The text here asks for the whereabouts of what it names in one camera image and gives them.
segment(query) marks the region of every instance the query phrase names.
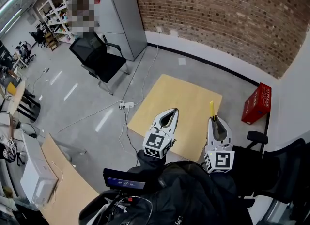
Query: office chair backrest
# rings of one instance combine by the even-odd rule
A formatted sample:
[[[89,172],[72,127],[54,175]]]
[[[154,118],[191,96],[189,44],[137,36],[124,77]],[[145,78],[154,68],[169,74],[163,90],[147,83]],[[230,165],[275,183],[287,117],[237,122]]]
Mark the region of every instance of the office chair backrest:
[[[289,146],[274,152],[265,152],[254,196],[272,197],[282,203],[292,201],[305,141],[298,139]]]
[[[107,53],[106,45],[94,32],[84,33],[73,42],[69,49],[85,66],[90,68],[94,66],[94,61],[98,57],[103,57]]]

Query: black baseboard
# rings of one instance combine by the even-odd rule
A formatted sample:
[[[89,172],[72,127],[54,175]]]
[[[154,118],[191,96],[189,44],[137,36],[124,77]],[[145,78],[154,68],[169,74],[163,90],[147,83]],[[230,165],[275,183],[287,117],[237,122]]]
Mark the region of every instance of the black baseboard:
[[[152,43],[149,43],[149,42],[147,43],[147,45],[148,45],[148,46],[151,46],[151,47],[154,47],[154,48],[157,47],[156,44],[152,44]],[[226,67],[223,67],[223,66],[221,66],[221,65],[219,65],[219,64],[216,64],[216,63],[214,63],[214,62],[211,62],[211,61],[205,60],[205,59],[203,59],[203,58],[194,56],[194,55],[192,55],[192,54],[189,54],[189,53],[186,53],[186,52],[181,52],[181,51],[178,51],[178,50],[175,50],[175,49],[171,49],[171,48],[167,48],[167,47],[163,47],[163,46],[159,46],[158,48],[159,48],[159,49],[166,50],[166,51],[169,51],[169,52],[174,52],[174,53],[180,54],[180,55],[182,55],[182,56],[191,58],[191,59],[193,59],[193,60],[197,60],[197,61],[200,61],[200,62],[202,62],[202,63],[205,63],[205,64],[208,64],[208,65],[214,66],[214,67],[216,67],[216,68],[218,68],[218,69],[221,69],[221,70],[223,70],[223,71],[225,71],[225,72],[228,72],[228,73],[230,73],[230,74],[233,74],[233,75],[235,75],[236,77],[239,77],[239,78],[241,78],[242,80],[247,81],[247,82],[249,82],[249,83],[251,83],[251,84],[253,84],[253,85],[255,85],[255,86],[259,86],[259,83],[255,82],[254,80],[249,79],[248,77],[243,76],[243,75],[240,74],[240,73],[237,73],[237,72],[235,72],[235,71],[232,71],[232,70],[230,70],[230,69],[228,69],[228,68],[226,68]]]

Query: gray floor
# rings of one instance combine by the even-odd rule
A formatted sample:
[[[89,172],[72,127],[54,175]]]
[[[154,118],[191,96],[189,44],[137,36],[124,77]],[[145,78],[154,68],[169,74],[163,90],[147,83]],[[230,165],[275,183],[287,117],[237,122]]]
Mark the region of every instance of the gray floor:
[[[22,70],[29,91],[32,92],[33,84],[43,70],[49,68],[49,71],[37,80],[34,87],[37,99],[42,95],[41,113],[34,125],[41,129],[43,136],[50,133],[61,142],[85,148],[87,153],[74,155],[72,163],[98,192],[106,190],[102,177],[103,168],[127,171],[135,166],[136,159],[132,155],[135,151],[125,133],[121,137],[121,142],[124,149],[131,154],[124,152],[118,141],[124,124],[124,112],[119,110],[117,104],[104,111],[100,110],[122,99],[135,103],[141,100],[143,80],[156,55],[156,48],[147,47],[142,60],[141,54],[134,62],[128,62],[130,75],[118,72],[111,79],[109,86],[114,91],[113,96],[98,87],[98,80],[80,66],[79,60],[69,51],[68,44],[62,43],[53,52],[37,46],[32,51],[36,54],[34,61],[28,69]],[[247,146],[249,142],[246,136],[249,130],[264,131],[265,117],[251,126],[241,122],[244,102],[256,89],[255,86],[190,58],[186,58],[186,65],[179,65],[178,58],[183,56],[164,50],[158,51],[155,63],[145,80],[143,88],[145,96],[161,74],[168,74],[223,96],[218,115],[231,127],[234,145]],[[61,71],[62,73],[51,85]],[[78,84],[76,89],[64,100],[76,83]],[[130,109],[128,120],[138,108],[139,105]],[[98,132],[95,131],[105,116],[108,117],[105,118],[105,123]],[[26,120],[22,115],[19,117],[22,121]],[[87,118],[59,132],[84,117]],[[131,130],[128,135],[136,150],[142,149],[143,137]],[[171,152],[167,154],[167,162],[180,160],[182,158],[178,155]]]

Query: black office chair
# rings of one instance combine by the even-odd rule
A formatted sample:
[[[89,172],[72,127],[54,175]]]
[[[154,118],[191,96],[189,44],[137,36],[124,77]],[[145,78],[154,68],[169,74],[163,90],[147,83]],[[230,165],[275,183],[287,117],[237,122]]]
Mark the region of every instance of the black office chair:
[[[254,193],[254,197],[264,195],[275,201],[290,203],[299,179],[305,141],[298,139],[281,150],[262,154],[250,148],[257,143],[267,144],[268,137],[250,131],[247,138],[253,140],[247,148],[232,148],[235,156],[229,174],[236,183],[238,195],[244,197]]]
[[[121,57],[107,52],[107,46],[115,47],[120,52]],[[108,92],[112,95],[113,92],[109,89],[106,83],[121,69],[126,66],[126,74],[129,73],[126,59],[123,57],[119,45],[109,42],[103,42],[96,33],[84,33],[82,37],[77,38],[70,46],[70,51],[77,56],[82,62],[82,67],[89,71],[89,74],[105,85]]]

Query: white printer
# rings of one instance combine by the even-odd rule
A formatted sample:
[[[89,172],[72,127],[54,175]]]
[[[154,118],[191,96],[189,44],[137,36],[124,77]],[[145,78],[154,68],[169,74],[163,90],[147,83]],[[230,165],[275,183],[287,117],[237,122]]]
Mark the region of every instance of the white printer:
[[[30,203],[43,205],[48,202],[57,177],[50,169],[37,139],[23,133],[28,161],[20,184]]]

